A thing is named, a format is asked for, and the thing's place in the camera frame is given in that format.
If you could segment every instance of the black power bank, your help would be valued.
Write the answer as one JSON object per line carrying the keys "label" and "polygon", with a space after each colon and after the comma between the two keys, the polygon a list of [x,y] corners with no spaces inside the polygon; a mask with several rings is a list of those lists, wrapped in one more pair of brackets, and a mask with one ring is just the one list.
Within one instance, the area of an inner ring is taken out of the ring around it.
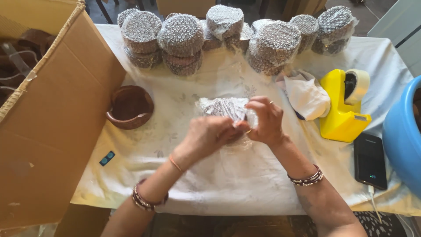
{"label": "black power bank", "polygon": [[383,143],[379,137],[361,133],[354,140],[355,179],[380,190],[387,189]]}

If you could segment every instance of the blue sticker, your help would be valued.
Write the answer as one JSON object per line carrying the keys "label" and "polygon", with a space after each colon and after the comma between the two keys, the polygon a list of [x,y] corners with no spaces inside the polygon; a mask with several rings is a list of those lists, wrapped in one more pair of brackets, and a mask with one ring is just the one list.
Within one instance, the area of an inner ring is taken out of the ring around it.
{"label": "blue sticker", "polygon": [[114,156],[115,156],[115,153],[110,151],[104,158],[102,158],[99,164],[102,166],[106,165]]}

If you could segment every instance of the blue basin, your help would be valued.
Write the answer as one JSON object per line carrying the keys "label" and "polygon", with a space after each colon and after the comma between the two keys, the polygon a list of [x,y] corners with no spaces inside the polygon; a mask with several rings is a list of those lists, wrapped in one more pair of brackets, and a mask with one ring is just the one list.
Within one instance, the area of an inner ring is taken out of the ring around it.
{"label": "blue basin", "polygon": [[383,123],[383,146],[390,164],[409,189],[421,199],[421,134],[412,109],[421,76],[406,85]]}

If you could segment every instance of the table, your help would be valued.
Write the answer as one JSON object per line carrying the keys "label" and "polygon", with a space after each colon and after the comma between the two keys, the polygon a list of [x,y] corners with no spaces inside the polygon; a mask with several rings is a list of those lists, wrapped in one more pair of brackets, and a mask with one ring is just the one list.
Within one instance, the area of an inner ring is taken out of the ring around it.
{"label": "table", "polygon": [[[274,77],[254,72],[241,55],[226,49],[205,52],[202,67],[188,78],[172,75],[164,65],[141,71],[123,51],[117,25],[98,30],[128,74],[124,85],[144,87],[155,102],[155,112],[144,126],[120,130],[107,121],[71,203],[117,208],[132,186],[151,175],[183,139],[189,120],[197,115],[199,97],[267,95],[284,110],[282,126],[298,149],[317,164],[354,211],[373,210],[367,186],[354,179],[353,145],[321,138],[318,120],[299,120]],[[388,39],[353,37],[344,53],[326,57],[304,52],[293,63],[316,78],[333,69],[361,69],[371,76],[362,101],[362,113],[373,121],[366,131],[381,137],[390,109],[413,79]],[[104,167],[109,151],[116,156]],[[386,160],[389,189],[376,191],[379,211],[421,215],[421,200],[401,183]],[[299,215],[304,214],[293,185],[268,147],[225,147],[186,172],[169,192],[161,212],[192,215]]]}

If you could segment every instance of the yellow tape dispenser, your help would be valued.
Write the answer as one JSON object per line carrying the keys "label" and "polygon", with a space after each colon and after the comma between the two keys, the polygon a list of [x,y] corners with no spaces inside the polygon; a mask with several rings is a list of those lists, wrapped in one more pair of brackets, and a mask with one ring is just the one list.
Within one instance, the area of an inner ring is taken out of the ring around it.
{"label": "yellow tape dispenser", "polygon": [[369,114],[361,113],[361,99],[370,86],[366,71],[335,69],[326,74],[320,85],[330,97],[330,111],[320,118],[323,138],[351,143],[371,122]]}

